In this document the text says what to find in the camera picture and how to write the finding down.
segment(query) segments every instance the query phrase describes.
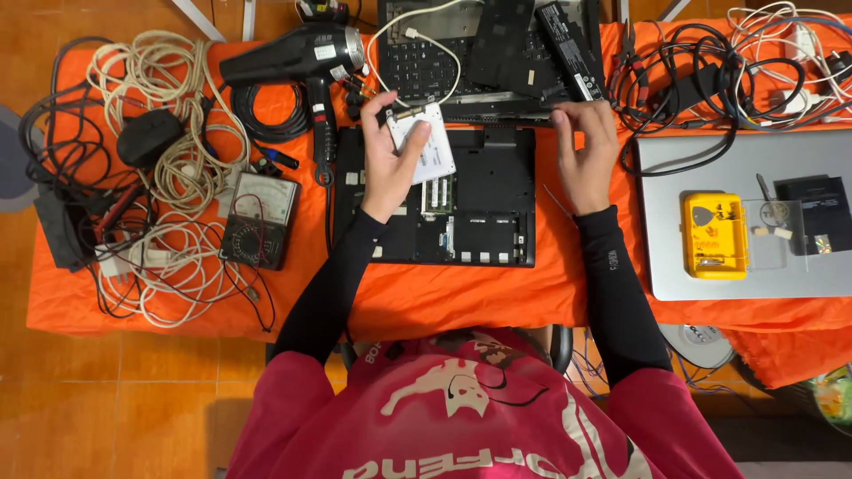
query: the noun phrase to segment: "black mouse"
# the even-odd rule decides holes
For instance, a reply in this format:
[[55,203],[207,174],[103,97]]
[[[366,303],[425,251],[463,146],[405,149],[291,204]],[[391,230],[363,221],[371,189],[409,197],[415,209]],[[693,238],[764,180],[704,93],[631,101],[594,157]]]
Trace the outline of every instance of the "black mouse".
[[168,110],[152,110],[131,119],[118,135],[115,149],[122,163],[149,170],[183,136],[180,120]]

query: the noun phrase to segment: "orange tablecloth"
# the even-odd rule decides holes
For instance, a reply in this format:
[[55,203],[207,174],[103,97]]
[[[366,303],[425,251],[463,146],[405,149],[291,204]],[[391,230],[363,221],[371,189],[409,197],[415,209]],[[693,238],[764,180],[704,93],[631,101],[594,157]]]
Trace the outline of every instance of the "orange tablecloth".
[[[722,32],[731,28],[725,20],[702,20]],[[666,24],[671,34],[678,23]],[[826,50],[849,49],[849,42],[827,29],[819,29]],[[619,49],[620,25],[601,26],[603,58],[608,70],[611,55]],[[651,24],[636,25],[640,54],[659,43],[658,31]],[[210,51],[210,68],[216,79],[218,62],[236,55],[252,43],[219,44]],[[778,55],[780,49],[764,47],[764,58]],[[76,84],[83,78],[91,51],[73,51],[63,61],[59,88]],[[654,80],[660,71],[653,72]],[[757,99],[765,99],[773,83],[761,77]],[[349,124],[343,114],[342,92],[334,89],[338,123]],[[267,121],[281,119],[291,101],[286,87],[262,90],[258,103],[265,103],[258,115]],[[103,125],[101,110],[92,119]],[[212,116],[211,122],[222,120]],[[64,118],[57,124],[57,138],[70,135],[76,126]],[[114,138],[107,135],[107,145]],[[236,145],[227,134],[210,135],[221,158],[235,156]],[[619,124],[619,138],[629,132]],[[302,161],[297,171],[285,174],[302,186],[285,267],[279,272],[264,271],[278,318],[273,333],[261,332],[255,313],[242,297],[216,303],[198,319],[176,329],[164,330],[150,325],[137,315],[115,320],[101,314],[95,303],[95,287],[86,272],[70,274],[52,263],[41,230],[36,238],[27,325],[32,328],[69,334],[90,334],[112,329],[145,330],[162,333],[249,337],[274,340],[287,311],[296,301],[314,272],[325,260],[323,241],[324,193],[312,178],[310,136],[292,141],[281,149]],[[445,266],[371,265],[361,282],[355,301],[350,329],[355,338],[414,338],[448,329],[473,326],[543,326],[559,323],[582,326],[585,323],[584,273],[579,258],[578,236],[569,218],[544,191],[544,185],[565,204],[556,176],[556,139],[549,129],[537,131],[537,257],[533,269],[454,268]],[[627,249],[640,278],[647,286],[646,263],[642,250],[642,228],[633,178],[616,167],[611,185],[612,201],[619,206],[619,223],[625,232]],[[213,221],[215,212],[201,218]],[[668,324],[701,324],[725,329],[734,347],[756,370],[767,385],[777,387],[812,377],[852,360],[852,298],[775,299],[738,301],[657,301],[648,295],[657,320]],[[158,294],[148,308],[161,315],[170,312],[182,316],[187,305],[169,294]],[[268,304],[261,312],[270,317]]]

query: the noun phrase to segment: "hair dryer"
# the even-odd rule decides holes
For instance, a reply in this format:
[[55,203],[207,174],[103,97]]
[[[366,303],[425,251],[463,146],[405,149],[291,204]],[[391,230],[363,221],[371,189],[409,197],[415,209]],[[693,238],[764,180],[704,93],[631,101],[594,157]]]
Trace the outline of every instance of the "hair dryer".
[[326,165],[337,147],[329,87],[364,66],[358,30],[335,23],[305,23],[269,43],[219,63],[225,84],[304,84],[314,119],[314,162]]

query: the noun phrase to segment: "red-handled pliers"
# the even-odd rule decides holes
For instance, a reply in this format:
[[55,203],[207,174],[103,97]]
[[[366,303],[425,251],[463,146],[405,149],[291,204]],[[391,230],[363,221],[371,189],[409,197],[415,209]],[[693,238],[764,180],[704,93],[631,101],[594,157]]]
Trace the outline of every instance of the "red-handled pliers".
[[609,83],[610,98],[618,103],[618,89],[621,75],[628,69],[633,71],[639,83],[639,93],[636,97],[636,106],[644,107],[648,99],[648,76],[645,74],[645,66],[639,55],[636,54],[636,30],[630,19],[625,21],[625,29],[621,35],[621,52],[613,57],[615,68],[613,78]]

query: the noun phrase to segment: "orange tiled floor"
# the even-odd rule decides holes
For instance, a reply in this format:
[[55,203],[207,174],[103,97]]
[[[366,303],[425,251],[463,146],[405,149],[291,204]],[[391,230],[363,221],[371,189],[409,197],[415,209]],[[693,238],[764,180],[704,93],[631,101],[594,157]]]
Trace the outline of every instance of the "orange tiled floor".
[[[229,40],[239,39],[242,2],[194,1]],[[681,17],[724,11],[712,3],[710,9],[706,0],[694,0]],[[631,13],[653,18],[665,4],[633,2]],[[364,17],[375,21],[374,2],[365,1]],[[292,3],[258,3],[257,39],[274,38],[295,23]],[[55,51],[71,38],[128,41],[154,28],[201,37],[169,0],[0,0],[0,63],[13,72],[3,79],[0,103],[23,113],[42,97]],[[263,369],[262,345],[136,332],[71,338],[26,329],[35,221],[32,208],[0,214],[0,477],[210,477],[227,463],[245,420]],[[590,356],[597,361],[594,350]],[[326,371],[335,390],[345,387],[339,357]],[[710,381],[765,399],[728,369]],[[607,390],[598,378],[590,385]],[[751,413],[720,397],[696,401],[712,415]],[[772,401],[758,402],[783,412]]]

